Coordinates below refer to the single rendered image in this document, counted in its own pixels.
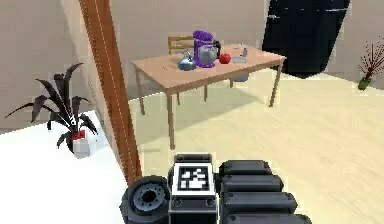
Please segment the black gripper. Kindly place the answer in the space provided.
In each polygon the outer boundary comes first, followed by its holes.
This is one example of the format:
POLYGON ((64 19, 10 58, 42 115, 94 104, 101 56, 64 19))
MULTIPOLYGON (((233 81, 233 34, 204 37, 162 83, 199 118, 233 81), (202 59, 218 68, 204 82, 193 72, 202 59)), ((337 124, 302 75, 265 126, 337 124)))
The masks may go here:
POLYGON ((169 201, 167 179, 151 175, 128 186, 119 209, 124 224, 168 224, 169 201))

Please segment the wooden chair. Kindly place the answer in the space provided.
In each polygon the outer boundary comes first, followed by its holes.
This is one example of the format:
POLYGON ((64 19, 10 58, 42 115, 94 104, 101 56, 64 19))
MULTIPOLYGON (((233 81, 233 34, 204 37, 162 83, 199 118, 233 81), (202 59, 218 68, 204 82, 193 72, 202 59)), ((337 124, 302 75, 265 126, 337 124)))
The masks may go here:
POLYGON ((168 54, 176 53, 177 51, 182 52, 184 50, 194 50, 194 38, 192 36, 169 36, 168 39, 168 54))

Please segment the dark plant in white pot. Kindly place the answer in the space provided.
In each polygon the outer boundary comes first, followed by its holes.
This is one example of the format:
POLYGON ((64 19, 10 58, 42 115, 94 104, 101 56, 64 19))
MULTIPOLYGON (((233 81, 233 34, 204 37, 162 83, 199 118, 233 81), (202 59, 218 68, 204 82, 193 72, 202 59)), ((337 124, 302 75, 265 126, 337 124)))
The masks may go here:
POLYGON ((76 158, 82 159, 91 154, 86 129, 93 135, 97 135, 98 131, 93 121, 86 114, 79 112, 81 102, 88 101, 88 99, 69 95, 73 72, 79 66, 81 66, 81 63, 76 63, 68 67, 65 73, 55 74, 53 76, 55 85, 52 85, 47 80, 38 79, 38 82, 45 88, 48 95, 42 94, 35 97, 33 102, 16 108, 6 117, 24 108, 31 107, 31 121, 34 122, 42 109, 49 111, 50 117, 46 123, 47 129, 52 129, 53 122, 67 129, 58 138, 56 147, 59 148, 65 142, 68 150, 76 158))

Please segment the brown wooden door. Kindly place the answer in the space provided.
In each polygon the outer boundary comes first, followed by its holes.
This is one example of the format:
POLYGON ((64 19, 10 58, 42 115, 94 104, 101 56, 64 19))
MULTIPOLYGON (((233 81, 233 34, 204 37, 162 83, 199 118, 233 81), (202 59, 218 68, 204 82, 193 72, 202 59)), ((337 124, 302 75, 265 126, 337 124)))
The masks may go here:
POLYGON ((142 176, 109 0, 79 0, 127 184, 142 176))

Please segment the light wooden table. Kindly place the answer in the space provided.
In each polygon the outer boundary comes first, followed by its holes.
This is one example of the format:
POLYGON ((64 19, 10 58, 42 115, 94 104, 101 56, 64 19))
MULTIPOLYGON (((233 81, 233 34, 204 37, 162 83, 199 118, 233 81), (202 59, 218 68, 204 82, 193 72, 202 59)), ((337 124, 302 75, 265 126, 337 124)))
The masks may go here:
POLYGON ((166 95, 166 105, 168 112, 168 133, 170 149, 175 149, 173 101, 172 96, 194 88, 204 88, 204 98, 207 98, 207 85, 230 79, 230 86, 233 86, 232 79, 243 73, 252 73, 262 69, 278 67, 275 77, 269 106, 275 102, 275 96, 279 85, 285 56, 275 53, 265 52, 252 46, 246 46, 248 55, 246 63, 220 64, 215 63, 213 68, 196 68, 192 71, 182 71, 178 68, 177 62, 181 59, 181 54, 165 55, 153 58, 146 58, 132 61, 136 74, 137 94, 141 114, 145 114, 143 91, 140 83, 140 76, 157 83, 161 91, 166 95))

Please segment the grey blue kettle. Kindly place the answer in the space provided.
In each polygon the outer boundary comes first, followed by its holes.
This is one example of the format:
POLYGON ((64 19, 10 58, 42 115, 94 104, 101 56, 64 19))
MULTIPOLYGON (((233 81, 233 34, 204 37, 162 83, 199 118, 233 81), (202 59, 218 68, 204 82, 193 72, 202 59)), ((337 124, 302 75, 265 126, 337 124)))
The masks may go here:
POLYGON ((191 53, 186 50, 183 52, 183 57, 178 61, 178 68, 183 71, 191 71, 197 67, 191 53))

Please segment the black fridge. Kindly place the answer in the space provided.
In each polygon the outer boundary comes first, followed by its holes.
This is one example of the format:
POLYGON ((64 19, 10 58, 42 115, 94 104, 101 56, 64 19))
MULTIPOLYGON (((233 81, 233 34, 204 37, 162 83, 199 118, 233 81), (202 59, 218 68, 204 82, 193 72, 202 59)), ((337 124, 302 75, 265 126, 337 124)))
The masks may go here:
POLYGON ((269 0, 264 51, 286 57, 282 72, 306 79, 327 67, 351 0, 269 0))

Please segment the red twig plant green pot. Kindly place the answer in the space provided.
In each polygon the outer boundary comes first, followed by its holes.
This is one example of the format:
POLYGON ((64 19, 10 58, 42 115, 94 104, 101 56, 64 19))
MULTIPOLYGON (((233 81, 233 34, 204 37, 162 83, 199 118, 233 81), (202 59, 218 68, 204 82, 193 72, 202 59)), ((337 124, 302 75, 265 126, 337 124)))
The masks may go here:
POLYGON ((367 44, 366 54, 361 56, 358 65, 364 76, 358 82, 358 89, 364 91, 372 82, 375 75, 384 72, 384 38, 377 43, 367 44))

